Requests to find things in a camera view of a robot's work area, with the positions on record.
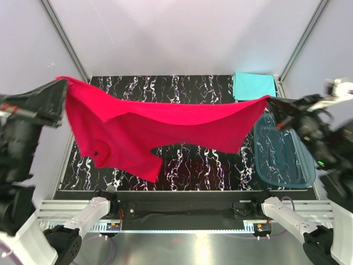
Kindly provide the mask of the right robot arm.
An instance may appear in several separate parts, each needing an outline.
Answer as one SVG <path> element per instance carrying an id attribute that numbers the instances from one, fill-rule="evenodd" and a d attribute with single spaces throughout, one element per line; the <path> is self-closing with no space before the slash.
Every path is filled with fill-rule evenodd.
<path id="1" fill-rule="evenodd" d="M 293 129 L 318 169 L 325 171 L 320 180 L 333 213 L 333 227 L 328 229 L 305 219 L 269 192 L 263 192 L 250 205 L 250 212 L 257 219 L 267 216 L 278 222 L 302 244 L 313 264 L 352 264 L 352 121 L 332 131 L 319 117 L 327 107 L 348 100 L 352 100 L 352 94 L 266 99 L 276 128 Z"/>

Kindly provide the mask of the red t shirt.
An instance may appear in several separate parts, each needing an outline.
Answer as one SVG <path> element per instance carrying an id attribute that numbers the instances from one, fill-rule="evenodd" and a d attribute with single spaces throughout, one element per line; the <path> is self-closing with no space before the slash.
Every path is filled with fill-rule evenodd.
<path id="1" fill-rule="evenodd" d="M 228 104 L 149 103 L 117 99 L 67 78 L 66 114 L 81 156 L 155 182 L 162 159 L 151 151 L 187 143 L 237 153 L 267 97 Z"/>

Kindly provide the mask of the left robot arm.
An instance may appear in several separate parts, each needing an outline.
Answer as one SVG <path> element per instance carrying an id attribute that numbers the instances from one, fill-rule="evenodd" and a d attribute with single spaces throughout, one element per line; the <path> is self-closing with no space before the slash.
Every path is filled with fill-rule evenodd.
<path id="1" fill-rule="evenodd" d="M 16 264 L 71 264 L 82 240 L 101 218 L 120 213 L 116 194 L 94 192 L 72 220 L 42 230 L 32 201 L 31 165 L 44 126 L 61 125 L 68 81 L 49 82 L 32 91 L 1 95 L 1 247 Z"/>

